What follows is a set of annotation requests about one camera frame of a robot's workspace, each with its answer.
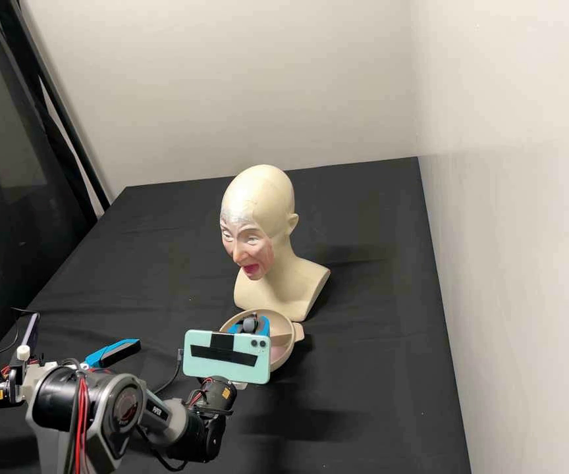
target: white wall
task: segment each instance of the white wall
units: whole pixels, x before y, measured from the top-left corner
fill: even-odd
[[[569,473],[569,1],[413,2],[420,165],[474,474]]]
[[[409,0],[23,0],[113,199],[414,150]]]

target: mannequin ear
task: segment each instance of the mannequin ear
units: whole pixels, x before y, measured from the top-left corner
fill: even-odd
[[[287,221],[287,224],[288,224],[287,234],[290,235],[293,232],[293,230],[296,228],[296,225],[298,225],[299,220],[300,220],[300,216],[298,216],[297,214],[290,214],[289,215],[289,219]]]

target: mannequin nose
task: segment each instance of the mannequin nose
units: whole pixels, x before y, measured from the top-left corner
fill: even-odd
[[[246,256],[247,256],[247,252],[245,252],[241,248],[241,246],[239,246],[239,245],[234,246],[234,250],[232,251],[232,260],[234,260],[234,263],[239,265],[243,260],[245,260]]]

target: mannequin head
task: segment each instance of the mannequin head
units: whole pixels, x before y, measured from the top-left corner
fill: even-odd
[[[298,224],[293,185],[271,165],[257,165],[230,183],[221,202],[221,239],[250,280],[259,280],[288,255]]]

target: mannequin mouth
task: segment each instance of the mannequin mouth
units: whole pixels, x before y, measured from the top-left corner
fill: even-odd
[[[257,263],[252,263],[251,265],[245,265],[243,267],[243,271],[246,275],[253,275],[254,273],[258,272],[259,265]]]

